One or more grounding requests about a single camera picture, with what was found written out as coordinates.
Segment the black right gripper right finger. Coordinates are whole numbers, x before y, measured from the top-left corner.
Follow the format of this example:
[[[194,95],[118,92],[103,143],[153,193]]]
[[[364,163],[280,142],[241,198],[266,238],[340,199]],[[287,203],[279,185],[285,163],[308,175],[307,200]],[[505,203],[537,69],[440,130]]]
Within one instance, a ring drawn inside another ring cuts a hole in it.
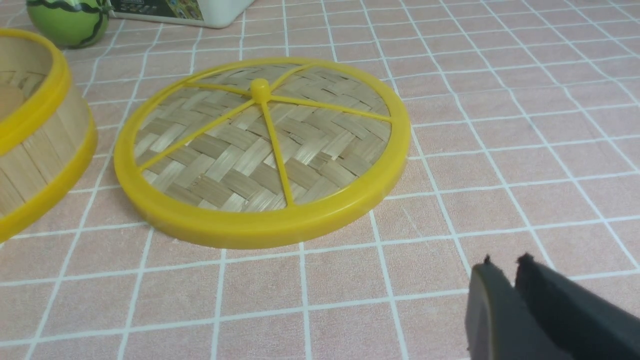
[[[515,290],[538,326],[574,360],[638,360],[640,320],[541,264],[518,258]]]

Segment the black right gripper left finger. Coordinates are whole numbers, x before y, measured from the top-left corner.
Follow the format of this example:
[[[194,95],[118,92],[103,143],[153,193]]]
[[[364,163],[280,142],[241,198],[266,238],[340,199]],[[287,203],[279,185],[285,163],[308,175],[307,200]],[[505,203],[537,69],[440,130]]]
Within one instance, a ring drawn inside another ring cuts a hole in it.
[[[471,360],[572,359],[538,325],[489,255],[471,269],[465,333]]]

